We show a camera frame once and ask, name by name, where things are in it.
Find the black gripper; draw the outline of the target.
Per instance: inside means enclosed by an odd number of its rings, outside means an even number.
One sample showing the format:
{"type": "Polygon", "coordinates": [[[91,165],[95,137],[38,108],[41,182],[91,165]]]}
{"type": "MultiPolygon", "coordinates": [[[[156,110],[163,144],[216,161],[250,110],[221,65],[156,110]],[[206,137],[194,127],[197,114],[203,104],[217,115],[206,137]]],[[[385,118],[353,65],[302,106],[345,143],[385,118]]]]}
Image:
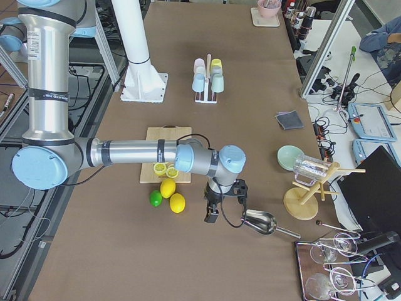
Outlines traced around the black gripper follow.
{"type": "Polygon", "coordinates": [[[206,200],[206,216],[204,221],[206,223],[215,223],[219,212],[218,210],[213,210],[213,208],[216,209],[222,199],[221,187],[215,180],[209,180],[207,182],[204,189],[204,199],[206,200]]]}

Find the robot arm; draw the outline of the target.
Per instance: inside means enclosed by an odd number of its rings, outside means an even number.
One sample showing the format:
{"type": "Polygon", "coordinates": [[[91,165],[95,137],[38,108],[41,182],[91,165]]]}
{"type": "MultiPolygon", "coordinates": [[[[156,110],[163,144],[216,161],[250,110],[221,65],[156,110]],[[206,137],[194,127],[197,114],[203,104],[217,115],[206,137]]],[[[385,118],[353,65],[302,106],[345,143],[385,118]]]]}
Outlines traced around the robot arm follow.
{"type": "Polygon", "coordinates": [[[18,16],[27,29],[29,128],[11,163],[25,186],[47,190],[64,185],[76,172],[114,164],[171,162],[182,172],[208,177],[205,221],[224,214],[223,201],[247,203],[247,185],[239,178],[244,151],[227,145],[203,146],[198,134],[175,140],[100,140],[98,124],[85,119],[82,134],[69,125],[69,45],[72,36],[96,35],[94,1],[20,1],[18,16]]]}

